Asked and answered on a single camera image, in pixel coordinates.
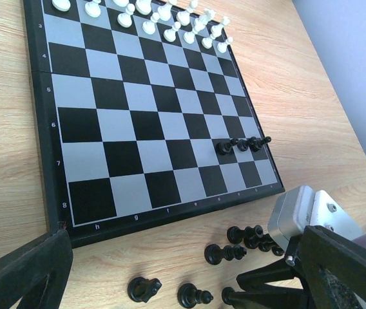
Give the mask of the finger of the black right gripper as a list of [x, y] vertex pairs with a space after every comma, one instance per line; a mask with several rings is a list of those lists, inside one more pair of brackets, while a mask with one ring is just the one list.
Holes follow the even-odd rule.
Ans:
[[230, 292], [228, 304], [233, 308], [315, 308], [311, 296], [297, 289], [281, 292]]
[[284, 258], [267, 266], [260, 267], [237, 275], [236, 281], [242, 290], [263, 290], [269, 288], [268, 283], [298, 278], [302, 275], [295, 267], [288, 265]]

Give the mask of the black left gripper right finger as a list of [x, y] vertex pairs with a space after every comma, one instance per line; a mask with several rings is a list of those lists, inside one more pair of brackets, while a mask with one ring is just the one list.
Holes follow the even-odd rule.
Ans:
[[300, 261], [317, 308], [346, 308], [351, 294], [366, 302], [366, 249], [321, 226], [307, 226]]

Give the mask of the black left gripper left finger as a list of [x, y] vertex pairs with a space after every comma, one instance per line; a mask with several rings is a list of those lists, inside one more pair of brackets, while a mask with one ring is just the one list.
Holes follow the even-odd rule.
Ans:
[[73, 263], [65, 229], [47, 232], [0, 258], [0, 308], [58, 308]]

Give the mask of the black pawn a-file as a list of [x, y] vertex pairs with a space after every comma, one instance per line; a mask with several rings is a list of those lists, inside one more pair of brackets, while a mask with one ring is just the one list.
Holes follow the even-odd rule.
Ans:
[[270, 136], [266, 136], [264, 138], [257, 138], [255, 136], [252, 136], [248, 141], [249, 141], [249, 148], [253, 151], [253, 152], [258, 152], [260, 151], [264, 145], [268, 144], [271, 142], [271, 137]]

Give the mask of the black pawn b-file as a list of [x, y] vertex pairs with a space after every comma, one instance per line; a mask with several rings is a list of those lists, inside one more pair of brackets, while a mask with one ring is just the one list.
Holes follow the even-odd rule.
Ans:
[[241, 139], [238, 141], [237, 147], [241, 152], [246, 152], [248, 149], [256, 152], [258, 151], [258, 148], [256, 148], [256, 141], [257, 139], [255, 136], [247, 139]]

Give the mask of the black pawn c-file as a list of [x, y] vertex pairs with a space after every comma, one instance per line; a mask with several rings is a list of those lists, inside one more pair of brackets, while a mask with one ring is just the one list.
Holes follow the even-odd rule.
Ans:
[[219, 142], [216, 145], [217, 153], [220, 155], [229, 154], [232, 151], [233, 147], [238, 144], [238, 142], [239, 142], [239, 139], [237, 139], [237, 138], [232, 138], [228, 141]]

